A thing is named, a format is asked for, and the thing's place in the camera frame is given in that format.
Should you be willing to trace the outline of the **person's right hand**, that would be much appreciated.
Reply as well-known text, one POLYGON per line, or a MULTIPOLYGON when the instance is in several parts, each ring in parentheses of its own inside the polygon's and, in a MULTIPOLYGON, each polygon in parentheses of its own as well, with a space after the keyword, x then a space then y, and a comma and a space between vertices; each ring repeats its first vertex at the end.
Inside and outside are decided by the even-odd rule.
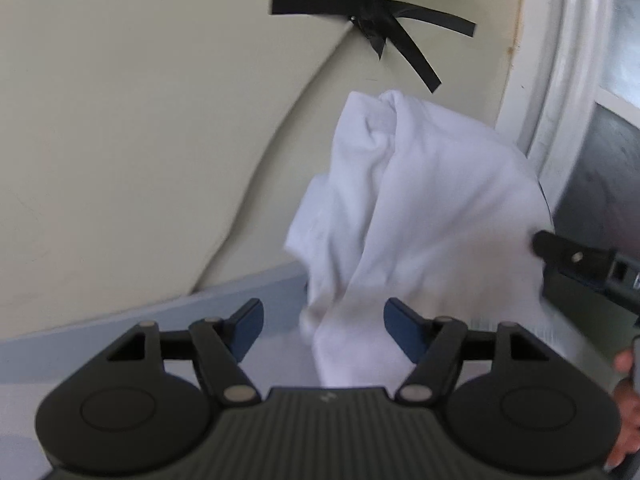
POLYGON ((627 455, 639 451, 639 395, 634 390, 631 371, 634 369, 634 352, 631 349, 620 352, 614 359, 614 368, 625 377, 616 385, 612 398, 620 412, 620 434, 606 466, 618 466, 627 455))

